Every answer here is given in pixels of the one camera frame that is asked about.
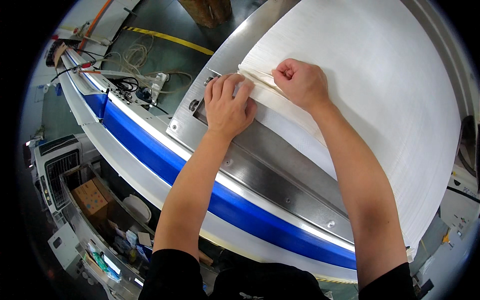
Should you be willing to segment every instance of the stack of paper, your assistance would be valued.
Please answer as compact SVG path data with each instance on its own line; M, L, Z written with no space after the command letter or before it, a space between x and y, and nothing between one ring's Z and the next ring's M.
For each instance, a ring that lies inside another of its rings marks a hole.
M405 244L417 248L445 192L460 129L450 80L422 26L400 1L303 0L239 66L256 81L257 120L336 178L315 122L273 83L271 70L286 58L324 70L332 101L390 180Z

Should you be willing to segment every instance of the forearm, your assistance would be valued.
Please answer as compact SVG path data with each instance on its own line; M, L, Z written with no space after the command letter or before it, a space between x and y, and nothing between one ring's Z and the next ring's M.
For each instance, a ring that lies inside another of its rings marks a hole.
M330 103L316 109L312 116L335 167L352 225L363 287L407 261L395 198L375 155L335 105ZM372 266L372 260L377 260L377 267Z
M389 206L397 216L395 199L385 172L371 149L334 104L312 112L335 166L347 210Z
M207 131L173 184L158 221L154 251L180 249L198 259L198 235L230 140Z

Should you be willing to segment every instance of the cardboard box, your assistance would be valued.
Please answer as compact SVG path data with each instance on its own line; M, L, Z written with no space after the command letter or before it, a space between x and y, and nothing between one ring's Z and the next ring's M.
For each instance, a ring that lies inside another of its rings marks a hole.
M108 203L113 198L98 178L85 182L71 192L78 206L92 225L97 225L107 220Z
M107 205L107 201L98 190L93 180L89 180L72 191L77 195L77 204L82 208L84 214L88 217L94 215L102 207Z

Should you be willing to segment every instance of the screw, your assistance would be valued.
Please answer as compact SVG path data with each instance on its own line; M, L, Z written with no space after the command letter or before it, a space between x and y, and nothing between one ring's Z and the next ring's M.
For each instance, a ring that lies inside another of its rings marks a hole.
M200 103L200 101L198 101L198 100L194 100L194 101L190 102L190 105L188 105L188 109L191 110L191 111L195 111L197 109L199 103Z
M207 84L210 82L210 80L212 80L213 77L208 77L207 80L205 80L204 82L204 86L207 86Z

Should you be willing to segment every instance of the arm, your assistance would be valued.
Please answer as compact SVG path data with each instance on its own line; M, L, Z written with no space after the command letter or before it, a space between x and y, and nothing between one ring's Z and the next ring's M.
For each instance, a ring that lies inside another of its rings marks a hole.
M407 262L395 198L375 155L330 101L318 66L287 59L275 84L318 124L332 158L355 240L360 288Z
M215 176L231 140L253 121L257 106L246 81L233 97L239 74L211 80L205 89L208 130L177 176L163 205L153 251L177 249L198 260L198 235L210 202Z

